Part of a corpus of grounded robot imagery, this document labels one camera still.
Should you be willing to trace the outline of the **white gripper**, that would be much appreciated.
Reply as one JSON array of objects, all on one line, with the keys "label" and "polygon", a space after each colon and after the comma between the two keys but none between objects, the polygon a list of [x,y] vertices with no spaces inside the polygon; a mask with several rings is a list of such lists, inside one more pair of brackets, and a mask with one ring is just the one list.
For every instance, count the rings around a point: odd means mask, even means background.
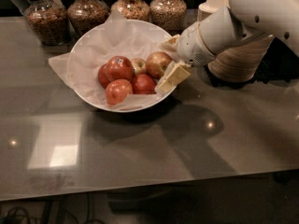
[{"label": "white gripper", "polygon": [[200,32],[200,23],[185,29],[181,35],[174,35],[159,45],[159,48],[169,54],[174,60],[180,58],[183,62],[171,62],[164,75],[159,79],[155,91],[166,95],[178,84],[187,79],[192,72],[192,66],[204,66],[215,60],[213,54],[204,42]]}]

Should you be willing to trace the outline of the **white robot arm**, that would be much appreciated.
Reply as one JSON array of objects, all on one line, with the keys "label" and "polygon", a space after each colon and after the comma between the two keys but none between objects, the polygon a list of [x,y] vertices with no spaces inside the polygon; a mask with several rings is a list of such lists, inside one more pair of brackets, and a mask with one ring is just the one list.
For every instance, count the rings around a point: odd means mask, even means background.
[{"label": "white robot arm", "polygon": [[299,0],[229,0],[161,44],[175,60],[158,81],[155,91],[165,95],[184,81],[194,66],[203,66],[232,47],[273,35],[299,56]]}]

